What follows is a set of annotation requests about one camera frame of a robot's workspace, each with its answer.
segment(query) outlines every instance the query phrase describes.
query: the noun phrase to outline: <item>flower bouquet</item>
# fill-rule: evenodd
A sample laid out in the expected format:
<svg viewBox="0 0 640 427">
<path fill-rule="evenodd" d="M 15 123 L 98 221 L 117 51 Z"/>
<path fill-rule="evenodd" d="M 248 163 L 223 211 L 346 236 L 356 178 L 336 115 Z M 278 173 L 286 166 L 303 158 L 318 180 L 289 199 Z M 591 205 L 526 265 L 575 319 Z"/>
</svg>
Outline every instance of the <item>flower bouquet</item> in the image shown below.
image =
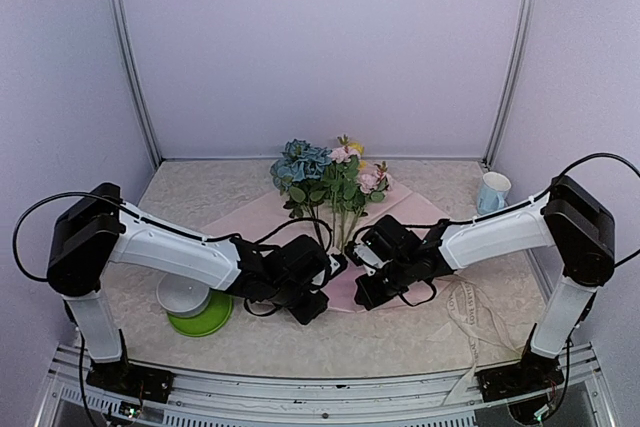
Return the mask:
<svg viewBox="0 0 640 427">
<path fill-rule="evenodd" d="M 274 185 L 288 195 L 284 208 L 289 217 L 320 217 L 320 206 L 331 210 L 334 247 L 344 251 L 358 220 L 367 215 L 369 202 L 382 202 L 391 177 L 385 162 L 369 167 L 362 161 L 364 147 L 346 135 L 329 150 L 304 140 L 288 142 L 283 158 L 271 166 Z M 322 245 L 317 224 L 316 235 Z"/>
</svg>

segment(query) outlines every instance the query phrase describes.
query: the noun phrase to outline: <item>black cable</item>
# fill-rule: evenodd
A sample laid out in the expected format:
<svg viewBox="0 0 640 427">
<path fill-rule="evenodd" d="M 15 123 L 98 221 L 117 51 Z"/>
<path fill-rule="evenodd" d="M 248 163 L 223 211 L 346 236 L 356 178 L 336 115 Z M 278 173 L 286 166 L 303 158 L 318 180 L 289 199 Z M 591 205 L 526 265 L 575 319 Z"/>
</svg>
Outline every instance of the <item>black cable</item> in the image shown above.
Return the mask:
<svg viewBox="0 0 640 427">
<path fill-rule="evenodd" d="M 55 194 L 55 195 L 51 195 L 49 197 L 46 197 L 42 200 L 39 200 L 38 202 L 36 202 L 35 204 L 33 204 L 31 207 L 29 207 L 27 210 L 25 210 L 22 215 L 20 215 L 20 217 L 18 218 L 18 221 L 16 222 L 15 227 L 13 228 L 13 235 L 12 235 L 12 239 L 11 239 L 11 247 L 13 250 L 13 259 L 16 263 L 16 265 L 18 266 L 18 269 L 20 269 L 20 272 L 22 272 L 22 274 L 24 274 L 28 279 L 33 280 L 35 282 L 47 282 L 47 278 L 46 277 L 37 277 L 35 275 L 33 275 L 32 273 L 28 272 L 27 269 L 24 267 L 24 265 L 22 264 L 22 260 L 20 259 L 20 254 L 18 253 L 18 235 L 20 233 L 20 228 L 22 227 L 22 224 L 24 223 L 24 221 L 27 219 L 27 217 L 29 217 L 29 215 L 31 215 L 35 210 L 39 209 L 40 207 L 49 204 L 51 202 L 54 202 L 56 200 L 60 200 L 60 199 L 66 199 L 69 197 L 82 197 L 82 198 L 87 198 L 87 199 L 94 199 L 94 200 L 100 200 L 102 202 L 105 202 L 109 205 L 111 205 L 112 207 L 115 207 L 116 209 L 120 210 L 121 212 L 124 212 L 125 214 L 130 215 L 131 217 L 133 217 L 136 220 L 139 220 L 140 222 L 144 222 L 150 225 L 154 225 L 158 228 L 161 228 L 163 230 L 167 230 L 169 232 L 172 232 L 174 234 L 180 235 L 182 237 L 187 237 L 189 239 L 192 240 L 198 240 L 198 241 L 203 241 L 204 236 L 196 236 L 194 234 L 191 234 L 189 232 L 184 232 L 180 229 L 176 229 L 174 227 L 170 227 L 168 225 L 164 225 L 162 222 L 158 222 L 156 220 L 153 219 L 148 219 L 146 217 L 141 217 L 139 214 L 135 213 L 134 211 L 127 209 L 124 205 L 116 202 L 115 200 L 106 198 L 106 197 L 102 197 L 100 195 L 97 194 L 93 194 L 91 192 L 62 192 L 60 194 Z M 226 240 L 229 239 L 231 237 L 240 237 L 240 234 L 238 233 L 233 233 L 233 234 L 228 234 L 228 235 L 224 235 L 222 237 L 207 237 L 204 238 L 205 242 L 220 242 L 221 240 Z"/>
<path fill-rule="evenodd" d="M 315 219 L 313 217 L 300 217 L 299 219 L 291 219 L 288 220 L 287 222 L 284 222 L 283 224 L 280 224 L 278 227 L 276 227 L 275 229 L 273 229 L 271 232 L 269 232 L 267 235 L 265 235 L 264 237 L 259 238 L 258 240 L 256 240 L 254 242 L 254 244 L 261 244 L 263 243 L 265 240 L 270 239 L 271 237 L 273 237 L 274 235 L 276 235 L 278 232 L 280 232 L 282 229 L 289 227 L 291 224 L 297 224 L 298 222 L 313 222 L 315 224 L 320 224 L 322 225 L 327 232 L 329 233 L 329 242 L 327 244 L 327 249 L 329 249 L 331 247 L 331 243 L 333 242 L 333 231 L 331 230 L 331 226 L 326 223 L 324 220 L 322 219 Z"/>
<path fill-rule="evenodd" d="M 369 262 L 367 262 L 366 260 L 364 260 L 362 258 L 360 259 L 360 262 L 362 262 L 364 265 L 366 265 L 367 267 L 369 267 L 370 269 L 373 269 L 375 271 L 381 270 L 380 267 L 376 267 L 375 265 L 370 264 Z"/>
<path fill-rule="evenodd" d="M 429 297 L 427 300 L 421 300 L 417 304 L 412 304 L 404 297 L 404 294 L 398 294 L 398 297 L 400 297 L 400 300 L 402 300 L 402 302 L 404 302 L 409 307 L 418 307 L 419 305 L 426 304 L 427 302 L 431 302 L 433 299 L 436 298 L 436 295 L 438 295 L 438 289 L 436 289 L 436 286 L 433 285 L 431 282 L 425 282 L 425 284 L 431 287 L 431 292 L 432 292 L 431 297 Z"/>
<path fill-rule="evenodd" d="M 139 219 L 140 216 L 138 214 L 136 214 L 135 212 L 132 212 L 131 210 L 127 209 L 126 207 L 124 207 L 123 205 L 117 203 L 114 200 L 111 199 L 107 199 L 105 197 L 101 197 L 97 194 L 92 194 L 90 192 L 62 192 L 60 194 L 55 194 L 55 195 L 51 195 L 49 197 L 46 197 L 38 202 L 36 202 L 35 204 L 33 204 L 31 207 L 29 207 L 27 210 L 25 210 L 22 215 L 20 216 L 20 218 L 18 219 L 18 221 L 16 222 L 15 227 L 13 228 L 13 235 L 12 235 L 12 239 L 11 239 L 11 247 L 13 249 L 13 259 L 16 262 L 16 265 L 18 266 L 18 269 L 20 269 L 20 272 L 22 272 L 27 278 L 35 281 L 35 282 L 47 282 L 47 278 L 46 277 L 37 277 L 33 274 L 31 274 L 30 272 L 27 271 L 27 269 L 24 268 L 24 265 L 22 265 L 22 261 L 20 260 L 20 255 L 18 254 L 18 234 L 20 232 L 20 227 L 22 226 L 23 222 L 27 219 L 27 217 L 29 215 L 31 215 L 36 209 L 39 209 L 40 207 L 42 207 L 43 205 L 46 205 L 50 202 L 53 202 L 55 200 L 59 200 L 59 199 L 65 199 L 68 197 L 85 197 L 85 198 L 89 198 L 89 199 L 95 199 L 95 200 L 101 200 L 103 202 L 106 202 L 107 204 L 116 207 L 117 209 L 131 215 L 132 217 Z"/>
<path fill-rule="evenodd" d="M 84 391 L 84 375 L 82 371 L 82 364 L 84 361 L 84 337 L 80 334 L 80 361 L 78 362 L 78 380 L 80 381 L 80 396 L 82 397 L 82 404 L 84 405 L 84 411 L 89 418 L 89 422 L 93 427 L 98 427 L 96 421 L 93 420 L 93 416 L 91 415 L 91 410 L 89 410 L 89 404 L 87 403 L 87 395 Z"/>
<path fill-rule="evenodd" d="M 252 304 L 252 302 L 249 299 L 244 299 L 244 302 L 242 303 L 242 305 L 244 306 L 244 310 L 246 310 L 251 315 L 254 315 L 256 317 L 269 317 L 269 316 L 275 314 L 276 312 L 278 312 L 280 309 L 282 309 L 282 307 L 280 307 L 279 305 L 274 305 L 273 309 L 271 309 L 271 310 L 269 310 L 267 312 L 256 313 L 253 310 L 251 310 L 251 307 L 249 307 L 249 305 L 251 305 L 251 304 Z"/>
<path fill-rule="evenodd" d="M 428 225 L 422 225 L 422 224 L 402 224 L 402 226 L 405 229 L 433 229 L 436 225 L 438 224 L 428 224 Z"/>
<path fill-rule="evenodd" d="M 564 402 L 564 398 L 567 395 L 567 390 L 569 389 L 570 370 L 571 370 L 571 334 L 569 334 L 569 337 L 567 337 L 567 374 L 564 378 L 564 388 L 562 389 L 560 400 L 555 405 L 553 410 L 549 413 L 549 415 L 547 415 L 544 419 L 542 419 L 543 422 L 546 422 L 547 420 L 549 420 L 551 417 L 553 417 L 556 414 L 556 412 L 558 412 L 558 410 L 560 410 L 560 406 L 562 405 L 562 402 Z"/>
<path fill-rule="evenodd" d="M 365 225 L 363 227 L 360 227 L 358 230 L 356 230 L 353 233 L 353 236 L 351 237 L 351 242 L 356 242 L 358 240 L 358 236 L 362 233 L 365 232 L 367 230 L 371 230 L 371 229 L 375 229 L 376 228 L 376 224 L 369 224 L 369 225 Z"/>
<path fill-rule="evenodd" d="M 627 167 L 629 167 L 629 169 L 631 169 L 631 171 L 633 171 L 633 173 L 636 174 L 636 176 L 638 178 L 640 178 L 640 169 L 638 169 L 635 165 L 633 165 L 629 160 L 625 159 L 624 157 L 622 157 L 620 155 L 617 155 L 617 154 L 611 154 L 609 152 L 596 152 L 594 154 L 585 155 L 584 157 L 576 160 L 575 162 L 572 162 L 567 167 L 565 167 L 565 169 L 555 177 L 556 180 L 552 181 L 546 189 L 544 189 L 542 192 L 540 192 L 538 195 L 536 195 L 533 198 L 533 201 L 537 202 L 538 200 L 542 199 L 545 195 L 547 195 L 549 192 L 551 192 L 551 189 L 553 189 L 553 187 L 555 187 L 556 183 L 559 182 L 563 176 L 568 174 L 574 168 L 576 168 L 579 165 L 584 164 L 585 162 L 588 162 L 590 160 L 600 159 L 600 158 L 601 159 L 612 159 L 612 160 L 615 160 L 617 162 L 620 162 L 620 163 L 626 165 Z M 491 214 L 484 215 L 482 217 L 478 217 L 476 219 L 469 219 L 469 220 L 462 220 L 462 221 L 455 221 L 454 220 L 454 221 L 451 221 L 450 224 L 451 225 L 470 225 L 470 224 L 473 224 L 474 222 L 475 223 L 483 222 L 485 220 L 493 219 L 495 217 L 500 217 L 501 215 L 514 212 L 516 210 L 522 209 L 522 208 L 527 207 L 529 205 L 531 205 L 531 204 L 528 201 L 524 201 L 524 202 L 521 202 L 519 204 L 513 205 L 511 207 L 507 207 L 506 209 L 498 210 L 497 212 L 493 212 Z M 618 262 L 616 262 L 614 264 L 614 267 L 618 268 L 621 265 L 624 265 L 627 262 L 629 262 L 630 260 L 636 258 L 638 255 L 640 255 L 640 248 L 635 250 L 631 254 L 627 255 L 622 260 L 619 260 Z"/>
</svg>

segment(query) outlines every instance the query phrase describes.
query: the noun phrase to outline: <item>blue hydrangea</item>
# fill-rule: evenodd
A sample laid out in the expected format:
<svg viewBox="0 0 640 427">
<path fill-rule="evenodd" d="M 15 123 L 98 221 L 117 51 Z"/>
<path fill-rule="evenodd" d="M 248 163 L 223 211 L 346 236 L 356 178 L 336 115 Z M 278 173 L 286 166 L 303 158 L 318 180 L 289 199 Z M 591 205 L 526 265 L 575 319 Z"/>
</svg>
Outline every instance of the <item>blue hydrangea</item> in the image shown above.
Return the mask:
<svg viewBox="0 0 640 427">
<path fill-rule="evenodd" d="M 279 190 L 288 191 L 294 182 L 321 179 L 324 169 L 331 163 L 330 153 L 329 149 L 313 147 L 304 140 L 287 142 L 283 158 L 271 166 L 273 184 Z"/>
</svg>

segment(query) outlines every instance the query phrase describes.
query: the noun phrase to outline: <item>pink flower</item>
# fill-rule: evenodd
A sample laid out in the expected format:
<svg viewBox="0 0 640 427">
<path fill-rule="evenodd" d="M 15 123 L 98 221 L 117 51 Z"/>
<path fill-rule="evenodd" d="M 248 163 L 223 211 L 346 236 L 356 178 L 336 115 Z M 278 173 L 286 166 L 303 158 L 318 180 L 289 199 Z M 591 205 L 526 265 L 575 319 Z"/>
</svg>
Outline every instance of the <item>pink flower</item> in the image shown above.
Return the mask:
<svg viewBox="0 0 640 427">
<path fill-rule="evenodd" d="M 358 183 L 363 194 L 370 194 L 378 187 L 380 179 L 375 174 L 360 173 L 358 175 Z"/>
<path fill-rule="evenodd" d="M 337 147 L 333 149 L 329 154 L 329 158 L 335 161 L 336 163 L 341 164 L 342 162 L 349 162 L 349 158 L 351 158 L 354 155 L 360 158 L 360 152 L 358 152 L 353 147 L 349 147 L 348 145 L 345 145 L 343 147 Z"/>
</svg>

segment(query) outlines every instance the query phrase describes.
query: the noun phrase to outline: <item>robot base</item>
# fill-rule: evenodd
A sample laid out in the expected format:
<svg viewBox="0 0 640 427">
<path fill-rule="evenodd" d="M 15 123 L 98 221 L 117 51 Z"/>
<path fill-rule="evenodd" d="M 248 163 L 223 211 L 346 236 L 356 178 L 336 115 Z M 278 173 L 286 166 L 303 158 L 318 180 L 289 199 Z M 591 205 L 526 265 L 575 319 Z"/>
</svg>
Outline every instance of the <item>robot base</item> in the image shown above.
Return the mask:
<svg viewBox="0 0 640 427">
<path fill-rule="evenodd" d="M 122 357 L 117 362 L 91 362 L 87 384 L 102 390 L 139 400 L 166 404 L 171 393 L 174 374 L 168 370 L 130 364 L 122 339 Z"/>
<path fill-rule="evenodd" d="M 549 359 L 531 352 L 535 327 L 517 364 L 494 367 L 478 372 L 482 400 L 493 402 L 549 389 L 564 382 L 558 357 Z"/>
</svg>

